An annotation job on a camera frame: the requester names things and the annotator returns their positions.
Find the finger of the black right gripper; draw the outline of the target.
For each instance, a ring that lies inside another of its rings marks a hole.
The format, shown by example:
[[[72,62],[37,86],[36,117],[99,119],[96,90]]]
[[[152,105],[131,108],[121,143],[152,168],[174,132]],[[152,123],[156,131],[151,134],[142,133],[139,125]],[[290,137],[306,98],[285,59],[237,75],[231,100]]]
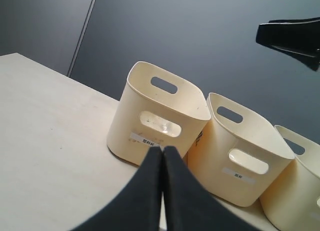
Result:
[[[320,18],[273,19],[258,26],[256,43],[290,56],[312,71],[320,68]]]

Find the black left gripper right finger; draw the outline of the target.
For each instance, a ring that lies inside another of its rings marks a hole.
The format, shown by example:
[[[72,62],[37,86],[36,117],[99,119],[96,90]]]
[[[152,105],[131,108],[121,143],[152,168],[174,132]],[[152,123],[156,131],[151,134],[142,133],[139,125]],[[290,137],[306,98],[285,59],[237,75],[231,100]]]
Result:
[[[162,192],[168,231],[253,229],[203,188],[174,146],[167,146],[162,152]]]

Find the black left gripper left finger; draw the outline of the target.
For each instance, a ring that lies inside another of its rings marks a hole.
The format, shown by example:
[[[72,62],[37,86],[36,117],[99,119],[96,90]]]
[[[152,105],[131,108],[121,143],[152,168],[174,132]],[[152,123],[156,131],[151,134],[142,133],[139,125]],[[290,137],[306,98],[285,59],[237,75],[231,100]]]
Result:
[[[162,150],[149,148],[125,187],[74,231],[158,231],[162,203]]]

